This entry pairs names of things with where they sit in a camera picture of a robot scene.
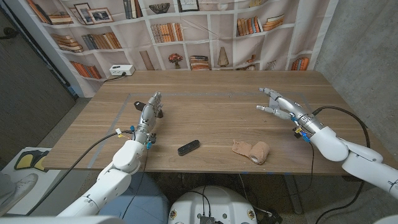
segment robotic arm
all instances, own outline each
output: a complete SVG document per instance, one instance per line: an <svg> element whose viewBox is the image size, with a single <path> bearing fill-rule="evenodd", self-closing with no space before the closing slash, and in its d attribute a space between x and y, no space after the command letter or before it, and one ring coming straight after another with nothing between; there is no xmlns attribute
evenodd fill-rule
<svg viewBox="0 0 398 224"><path fill-rule="evenodd" d="M161 94L156 92L142 110L139 124L135 130L135 140L127 140L113 156L112 162L99 174L97 182L80 198L61 212L58 217L88 216L97 214L111 200L121 195L130 185L141 162L139 158L155 143L155 134L150 134L162 109Z"/></svg>
<svg viewBox="0 0 398 224"><path fill-rule="evenodd" d="M369 182L395 198L398 198L398 170L382 163L383 157L376 151L336 137L336 133L308 114L298 103L284 98L269 88L260 91L275 100L282 110L257 106L257 109L291 119L298 128L295 130L305 141L312 142L328 160L344 161L342 168L349 174Z"/></svg>

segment black remote control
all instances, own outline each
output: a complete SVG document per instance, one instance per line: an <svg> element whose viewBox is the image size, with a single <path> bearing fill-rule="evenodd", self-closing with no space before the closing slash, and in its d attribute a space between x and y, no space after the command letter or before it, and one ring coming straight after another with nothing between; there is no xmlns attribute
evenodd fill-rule
<svg viewBox="0 0 398 224"><path fill-rule="evenodd" d="M185 155L186 153L192 152L192 151L194 151L195 149L199 148L199 146L200 146L199 140L194 140L194 141L192 141L192 142L190 142L190 143L188 143L188 144L186 144L186 145L180 147L180 148L177 150L178 155L179 155L179 156L183 156L183 155Z"/></svg>

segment electrical cable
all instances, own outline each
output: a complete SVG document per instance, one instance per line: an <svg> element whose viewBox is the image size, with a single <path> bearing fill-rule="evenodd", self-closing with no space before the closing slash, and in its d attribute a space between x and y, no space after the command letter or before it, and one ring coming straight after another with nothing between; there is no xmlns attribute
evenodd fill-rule
<svg viewBox="0 0 398 224"><path fill-rule="evenodd" d="M127 212L128 208L130 207L131 202L133 201L133 199L136 197L136 195L137 195L137 193L138 193L139 187L141 186L142 180L143 180L143 178L144 178L144 172L145 172L145 168L147 167L147 161L148 161L148 151L147 151L147 157L146 157L146 159L145 159L144 170L142 171L142 176L141 176L141 180L139 181L138 188L137 188L137 190L136 190L136 193L134 193L134 195L132 196L132 199L130 200L129 204L127 205L127 207L126 207L126 209L125 209L125 211L124 211L124 213L123 213L122 219L123 219L124 216L126 215L126 212Z"/></svg>
<svg viewBox="0 0 398 224"><path fill-rule="evenodd" d="M314 150L314 148L313 148L313 144L310 143L310 145L311 145L311 149L312 149L312 163L311 163L311 179L310 179L310 183L309 183L308 187L307 187L306 189L304 189L304 190L299 191L299 192L296 192L296 193L293 193L293 194L287 194L287 195L284 195L284 196L279 197L277 200L274 200L274 201L271 203L271 206L273 206L276 202L278 202L280 199L282 199L282 198L284 198L284 197L288 197L288 196L293 196L293 195L301 194L301 193L307 191L307 190L311 187L311 185L312 185L312 178L313 178L313 160L314 160L315 150Z"/></svg>
<svg viewBox="0 0 398 224"><path fill-rule="evenodd" d="M247 201L249 201L249 199L248 199L248 195L246 194L246 189L244 188L244 183L243 183L243 179L242 179L242 176L241 176L241 174L238 174L239 175L239 177L241 178L241 182L242 182L242 186L243 186L243 192L244 192L244 196L246 197L246 200ZM258 208L258 207L256 207L256 206L254 206L254 205L251 205L251 206L253 206L253 208L255 208L255 209L257 209L257 210L260 210L260 211L262 211L262 212L265 212L265 213L267 213L268 214L268 216L273 216L273 214L271 213L271 212L268 212L268 211L265 211L265 210L263 210L263 209L261 209L261 208Z"/></svg>
<svg viewBox="0 0 398 224"><path fill-rule="evenodd" d="M206 189L206 186L207 185L205 185L205 187L203 188L203 192L202 192L202 196L201 196L201 200L203 201L203 216L205 215L205 189Z"/></svg>
<svg viewBox="0 0 398 224"><path fill-rule="evenodd" d="M199 192L196 192L196 191L194 191L194 190L189 190L189 191L187 191L187 192L193 192L193 193L196 193L196 194L200 194L200 195L202 195L202 196L207 200L207 204L209 205L209 217L210 217L210 214L211 214L210 202L209 202L209 200L207 199L206 195L204 195L204 194L202 194L202 193L199 193Z"/></svg>
<svg viewBox="0 0 398 224"><path fill-rule="evenodd" d="M371 142L370 142L370 139L369 139L368 130L366 129L366 125L365 125L355 114L353 114L353 113L351 113L351 112L349 112L348 110L345 110L345 109L343 109L343 108L339 108L339 107L337 107L337 106L322 106L322 107L316 109L312 114L317 115L317 114L318 114L319 112L321 112L321 110L323 110L323 109L334 109L334 110L342 111L342 112L344 112L344 113L346 113L346 114L352 116L352 117L361 125L361 127L362 127L362 129L363 129L363 133L364 133L365 138L366 138L366 147L368 147L368 148L371 147ZM359 197L359 195L360 195L360 193L361 193L361 191L362 191L362 188L363 188L363 185L364 185L364 184L365 184L365 181L362 180L362 181L361 181L361 185L359 186L359 189L358 189L358 191L357 191L356 194L355 194L355 197L352 199L352 201L350 201L350 203L348 203L348 204L346 204L346 205L344 205L344 206L337 207L337 208L332 208L332 209L329 209L329 210L323 212L323 213L318 217L318 219L317 219L317 221L315 222L315 224L318 224L319 220L320 220L324 215L326 215L327 213L332 212L332 211L335 211L335 210L340 210L340 209L343 209L343 208L347 208L347 207L349 207L350 205L354 204L354 202L356 201L356 199Z"/></svg>
<svg viewBox="0 0 398 224"><path fill-rule="evenodd" d="M109 80L105 80L104 83L108 82L108 81L113 81L113 80L117 80L119 78L125 77L126 76L126 72L123 72L121 76L118 76L116 78L111 78Z"/></svg>
<svg viewBox="0 0 398 224"><path fill-rule="evenodd" d="M132 131L128 130L128 131L122 131L122 133L128 133L128 134L132 134ZM61 181L69 174L70 171L72 171L73 168L75 168L75 166L87 155L88 152L90 152L96 145L98 145L100 142L104 141L107 138L110 138L112 136L117 135L117 133L112 133L110 135L107 135L103 138L101 138L100 140L98 140L96 143L94 143L92 146L90 146L77 160L75 163L73 163L73 165L66 171L66 173L64 173L62 175L62 177L57 181L57 183L54 184L54 186L37 202L37 204L35 206L33 206L32 209L29 210L29 212L26 213L26 215L30 215L32 214L32 212L34 212L34 210L36 210L37 207L39 207L39 205L41 203L43 203L43 201L54 191L54 189L61 183Z"/></svg>

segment blue connector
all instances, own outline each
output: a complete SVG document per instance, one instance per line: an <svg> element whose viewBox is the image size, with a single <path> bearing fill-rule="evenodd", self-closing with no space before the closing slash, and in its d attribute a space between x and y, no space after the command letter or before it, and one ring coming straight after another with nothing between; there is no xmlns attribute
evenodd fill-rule
<svg viewBox="0 0 398 224"><path fill-rule="evenodd" d="M302 133L303 134L303 139L305 142L310 142L310 139L307 137L307 134Z"/></svg>

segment printed bookshelf curtain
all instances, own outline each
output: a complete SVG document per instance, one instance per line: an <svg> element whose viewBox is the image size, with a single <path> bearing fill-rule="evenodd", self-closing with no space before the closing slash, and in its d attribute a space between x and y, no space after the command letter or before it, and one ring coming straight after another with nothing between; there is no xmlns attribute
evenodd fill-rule
<svg viewBox="0 0 398 224"><path fill-rule="evenodd" d="M313 70L338 0L20 2L91 97L114 64Z"/></svg>

